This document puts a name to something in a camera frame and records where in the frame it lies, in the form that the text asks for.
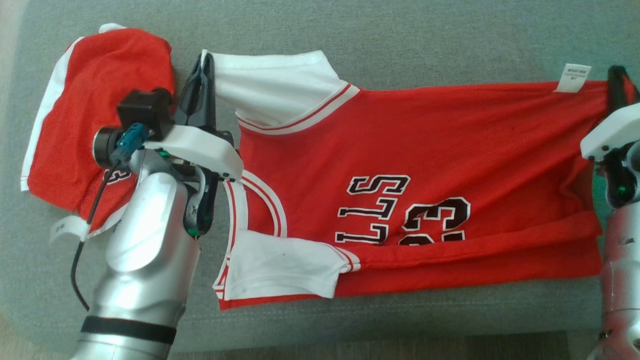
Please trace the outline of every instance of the white sleeve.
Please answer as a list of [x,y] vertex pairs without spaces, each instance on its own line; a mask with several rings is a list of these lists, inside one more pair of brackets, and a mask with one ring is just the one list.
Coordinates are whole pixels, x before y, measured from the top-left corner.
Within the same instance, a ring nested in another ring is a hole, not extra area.
[[305,116],[339,93],[340,80],[322,51],[243,56],[212,53],[216,95],[258,127],[278,127]]

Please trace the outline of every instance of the jersey number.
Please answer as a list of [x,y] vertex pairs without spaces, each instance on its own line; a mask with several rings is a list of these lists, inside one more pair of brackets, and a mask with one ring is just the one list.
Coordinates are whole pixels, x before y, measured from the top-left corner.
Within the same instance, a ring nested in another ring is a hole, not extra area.
[[[402,195],[409,183],[410,178],[406,175],[377,175],[369,179],[368,176],[354,177],[347,192],[351,195],[361,193],[381,192],[386,195]],[[338,217],[363,216],[375,217],[378,220],[389,220],[397,203],[395,197],[378,197],[377,208],[339,208]],[[443,210],[450,211],[450,215],[443,217]],[[420,233],[421,220],[435,220],[442,222],[442,241],[459,241],[465,239],[464,230],[454,231],[462,223],[466,222],[471,215],[471,205],[463,197],[450,197],[438,204],[414,204],[405,213],[405,221],[402,228],[408,233],[400,245],[425,245],[434,243],[432,237],[426,233]],[[343,232],[335,233],[335,241],[344,243],[346,241],[382,244],[389,236],[388,224],[373,222],[369,229],[371,234],[348,234]]]

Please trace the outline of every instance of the gray fabric surface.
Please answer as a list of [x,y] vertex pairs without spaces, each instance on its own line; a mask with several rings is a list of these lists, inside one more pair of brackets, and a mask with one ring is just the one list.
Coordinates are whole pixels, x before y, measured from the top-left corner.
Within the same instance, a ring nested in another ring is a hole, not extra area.
[[[55,61],[106,22],[166,38],[181,86],[202,48],[218,53],[322,49],[341,77],[364,88],[557,80],[567,62],[624,64],[640,78],[640,5],[633,0],[236,0],[86,2],[32,0],[20,30],[8,123],[0,136],[0,306],[35,343],[73,349],[84,311],[68,283],[75,242],[47,244],[66,213],[27,193],[18,178]],[[238,135],[228,106],[219,125]],[[215,231],[202,239],[176,351],[261,347],[425,334],[493,334],[599,326],[597,279],[313,300],[220,313],[211,290],[226,246],[218,196]],[[90,296],[105,264],[106,237],[91,241],[79,285]]]

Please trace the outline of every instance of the black band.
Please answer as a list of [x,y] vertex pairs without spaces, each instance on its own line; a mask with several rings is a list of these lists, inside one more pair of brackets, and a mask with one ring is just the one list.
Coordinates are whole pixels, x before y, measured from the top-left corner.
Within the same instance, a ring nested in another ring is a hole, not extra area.
[[80,331],[88,334],[127,336],[167,345],[173,344],[176,332],[175,328],[170,326],[98,316],[87,316]]

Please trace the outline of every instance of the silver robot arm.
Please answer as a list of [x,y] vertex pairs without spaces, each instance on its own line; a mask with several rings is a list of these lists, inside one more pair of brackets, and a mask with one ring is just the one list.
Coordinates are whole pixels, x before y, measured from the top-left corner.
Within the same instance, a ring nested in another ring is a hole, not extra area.
[[166,90],[134,91],[118,107],[122,129],[94,139],[96,161],[137,173],[138,184],[109,241],[72,360],[168,357],[218,181],[240,179],[243,169],[230,135],[215,129],[212,68],[203,53],[172,117]]
[[613,209],[600,273],[602,331],[589,360],[640,359],[640,103],[628,103],[622,76],[623,68],[609,70],[612,112],[580,144],[601,166]]

